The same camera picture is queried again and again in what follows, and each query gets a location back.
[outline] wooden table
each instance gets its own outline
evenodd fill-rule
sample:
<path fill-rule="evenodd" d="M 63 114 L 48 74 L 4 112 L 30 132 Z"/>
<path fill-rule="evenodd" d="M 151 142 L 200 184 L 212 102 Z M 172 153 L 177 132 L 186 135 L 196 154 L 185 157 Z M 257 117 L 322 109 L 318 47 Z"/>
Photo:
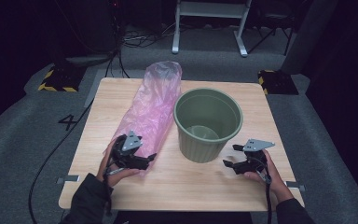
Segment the wooden table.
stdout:
<path fill-rule="evenodd" d="M 79 182 L 65 182 L 59 200 L 61 208 L 71 206 L 72 196 L 87 173 L 95 174 L 141 79 L 104 78 L 97 91 L 68 175 L 79 175 Z M 282 140 L 271 115 L 266 96 L 258 84 L 182 80 L 182 92 L 199 88 L 215 88 L 232 96 L 243 112 L 243 125 L 214 161 L 195 163 L 186 159 L 178 145 L 178 132 L 173 123 L 156 162 L 145 177 L 123 179 L 112 194 L 112 208 L 117 210 L 169 211 L 267 211 L 265 187 L 235 175 L 222 160 L 245 161 L 242 152 L 232 145 L 244 145 L 254 138 L 274 142 L 268 149 L 284 181 L 295 181 Z M 298 189 L 292 189 L 303 204 Z M 276 205 L 271 195 L 273 208 Z"/>

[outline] green plastic bucket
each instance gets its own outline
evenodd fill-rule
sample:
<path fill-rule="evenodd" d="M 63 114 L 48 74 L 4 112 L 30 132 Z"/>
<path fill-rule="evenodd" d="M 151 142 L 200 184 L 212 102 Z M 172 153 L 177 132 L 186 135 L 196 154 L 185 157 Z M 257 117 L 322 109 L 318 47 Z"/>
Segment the green plastic bucket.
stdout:
<path fill-rule="evenodd" d="M 214 160 L 241 129 L 243 115 L 222 91 L 200 88 L 182 94 L 173 110 L 182 154 L 194 162 Z"/>

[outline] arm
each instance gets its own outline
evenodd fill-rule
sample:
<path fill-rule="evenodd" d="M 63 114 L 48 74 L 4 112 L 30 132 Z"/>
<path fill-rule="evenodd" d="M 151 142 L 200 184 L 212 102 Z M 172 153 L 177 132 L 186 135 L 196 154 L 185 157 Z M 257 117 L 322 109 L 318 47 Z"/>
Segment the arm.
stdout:
<path fill-rule="evenodd" d="M 109 160 L 110 150 L 114 141 L 112 141 L 106 149 L 98 174 L 96 176 L 88 174 L 77 189 L 72 198 L 70 213 L 65 217 L 61 224 L 66 223 L 102 223 L 103 211 L 116 185 L 122 178 L 130 175 L 139 174 L 137 169 L 123 170 L 117 174 L 108 176 L 107 184 L 110 187 L 109 192 L 106 191 L 106 185 L 103 183 L 103 172 L 107 161 Z"/>
<path fill-rule="evenodd" d="M 272 161 L 269 153 L 264 149 L 264 154 L 267 158 L 267 166 L 269 175 L 271 176 L 272 182 L 270 190 L 275 194 L 278 200 L 277 205 L 277 217 L 278 223 L 314 223 L 312 218 L 308 215 L 307 211 L 297 199 L 293 196 L 292 192 L 283 183 L 274 162 Z M 253 172 L 246 172 L 244 176 L 248 179 L 252 179 L 265 184 L 261 177 Z"/>

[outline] hand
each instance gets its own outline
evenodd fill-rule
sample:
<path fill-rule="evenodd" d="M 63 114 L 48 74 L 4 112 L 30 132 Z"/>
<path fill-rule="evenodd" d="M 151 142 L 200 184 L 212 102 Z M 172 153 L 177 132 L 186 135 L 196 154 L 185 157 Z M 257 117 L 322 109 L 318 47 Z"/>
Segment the hand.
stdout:
<path fill-rule="evenodd" d="M 109 146 L 107 146 L 106 148 L 106 151 L 105 151 L 105 155 L 103 157 L 103 160 L 101 161 L 101 164 L 100 164 L 100 169 L 98 171 L 98 174 L 97 174 L 97 179 L 101 182 L 103 182 L 103 172 L 105 171 L 105 168 L 106 168 L 106 163 L 107 161 L 109 160 L 109 155 L 110 155 L 110 150 L 112 149 L 112 146 L 113 144 L 115 143 L 115 140 L 112 141 Z M 110 167 L 112 170 L 116 170 L 118 169 L 118 167 L 113 164 L 111 167 Z M 128 176 L 131 176 L 131 175 L 137 175 L 139 174 L 140 170 L 138 169 L 125 169 L 125 170 L 122 170 L 114 175 L 109 175 L 107 178 L 107 184 L 109 185 L 109 187 L 113 187 L 114 185 L 116 185 L 121 179 L 125 178 L 125 177 L 128 177 Z"/>
<path fill-rule="evenodd" d="M 269 155 L 269 152 L 265 149 L 263 149 L 263 152 L 266 155 L 268 172 L 272 179 L 270 190 L 277 196 L 278 203 L 294 198 L 290 189 L 283 183 L 281 176 L 279 175 L 278 170 Z M 243 175 L 248 179 L 252 179 L 265 185 L 264 180 L 257 173 L 246 172 Z"/>

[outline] metal bracket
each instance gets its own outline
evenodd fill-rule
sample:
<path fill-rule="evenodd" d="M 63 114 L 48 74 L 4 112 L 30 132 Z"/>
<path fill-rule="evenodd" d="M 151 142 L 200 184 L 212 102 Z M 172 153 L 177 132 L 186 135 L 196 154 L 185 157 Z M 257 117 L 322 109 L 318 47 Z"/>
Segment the metal bracket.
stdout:
<path fill-rule="evenodd" d="M 301 192 L 305 191 L 305 185 L 300 185 L 297 182 L 293 182 L 293 181 L 284 181 L 284 184 L 287 186 L 287 188 L 289 189 L 299 189 Z"/>
<path fill-rule="evenodd" d="M 275 146 L 275 143 L 251 138 L 248 140 L 245 146 L 243 146 L 243 151 L 259 151 L 261 149 L 273 146 Z"/>
<path fill-rule="evenodd" d="M 59 177 L 57 179 L 57 184 L 63 184 L 66 181 L 71 181 L 71 182 L 78 182 L 80 179 L 79 175 L 68 175 L 66 177 Z"/>
<path fill-rule="evenodd" d="M 128 151 L 137 147 L 141 147 L 142 142 L 141 139 L 133 132 L 130 131 L 129 135 L 126 138 L 126 141 L 124 142 L 123 151 Z"/>

